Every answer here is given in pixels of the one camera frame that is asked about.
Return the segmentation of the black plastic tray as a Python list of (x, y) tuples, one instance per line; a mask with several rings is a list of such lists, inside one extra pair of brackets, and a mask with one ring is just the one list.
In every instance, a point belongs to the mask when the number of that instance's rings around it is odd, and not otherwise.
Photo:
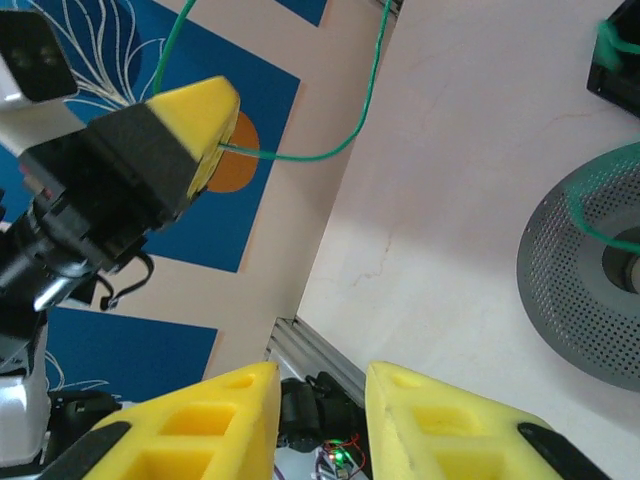
[(598, 24), (586, 88), (640, 119), (640, 0)]

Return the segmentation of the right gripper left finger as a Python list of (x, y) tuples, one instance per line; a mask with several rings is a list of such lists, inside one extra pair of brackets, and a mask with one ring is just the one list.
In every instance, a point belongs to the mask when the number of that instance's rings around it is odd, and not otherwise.
[(259, 362), (117, 411), (44, 480), (272, 480), (280, 371)]

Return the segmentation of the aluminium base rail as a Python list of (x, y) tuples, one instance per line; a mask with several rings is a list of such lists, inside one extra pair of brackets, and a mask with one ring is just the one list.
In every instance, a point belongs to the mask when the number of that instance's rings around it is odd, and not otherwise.
[(364, 405), (365, 373), (307, 323), (276, 319), (266, 345), (265, 360), (278, 363), (282, 378), (331, 375), (358, 405)]

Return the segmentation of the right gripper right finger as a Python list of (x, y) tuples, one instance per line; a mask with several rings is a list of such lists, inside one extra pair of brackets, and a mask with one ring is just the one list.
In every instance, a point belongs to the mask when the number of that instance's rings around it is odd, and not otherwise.
[(366, 422), (373, 480), (612, 480), (541, 418), (385, 361)]

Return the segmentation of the grey perforated cable spool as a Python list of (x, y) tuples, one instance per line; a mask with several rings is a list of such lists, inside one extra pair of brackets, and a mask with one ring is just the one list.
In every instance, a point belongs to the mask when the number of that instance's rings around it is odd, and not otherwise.
[(557, 354), (640, 392), (640, 142), (594, 158), (546, 194), (520, 241), (517, 283)]

